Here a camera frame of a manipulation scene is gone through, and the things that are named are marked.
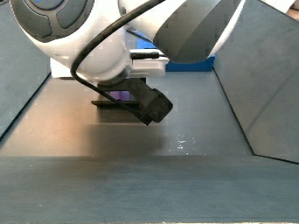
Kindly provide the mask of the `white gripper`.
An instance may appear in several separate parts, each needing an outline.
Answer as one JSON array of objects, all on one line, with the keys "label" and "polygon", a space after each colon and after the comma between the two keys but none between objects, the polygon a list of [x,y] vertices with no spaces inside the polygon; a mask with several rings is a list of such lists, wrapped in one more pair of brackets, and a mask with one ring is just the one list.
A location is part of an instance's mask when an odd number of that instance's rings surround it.
[{"label": "white gripper", "polygon": [[[168,58],[157,49],[130,49],[130,53],[158,53],[157,59],[133,59],[129,78],[162,77]],[[70,70],[54,59],[50,59],[50,76],[54,79],[70,79]]]}]

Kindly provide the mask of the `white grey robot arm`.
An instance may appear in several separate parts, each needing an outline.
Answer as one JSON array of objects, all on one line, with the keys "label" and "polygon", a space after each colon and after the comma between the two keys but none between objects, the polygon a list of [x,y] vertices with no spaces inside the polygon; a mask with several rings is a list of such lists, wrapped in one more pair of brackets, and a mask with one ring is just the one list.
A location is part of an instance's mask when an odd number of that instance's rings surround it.
[{"label": "white grey robot arm", "polygon": [[126,29],[152,41],[172,62],[205,60],[224,44],[245,0],[9,0],[13,16],[40,50],[69,67],[96,47],[78,74],[106,82],[133,70]]}]

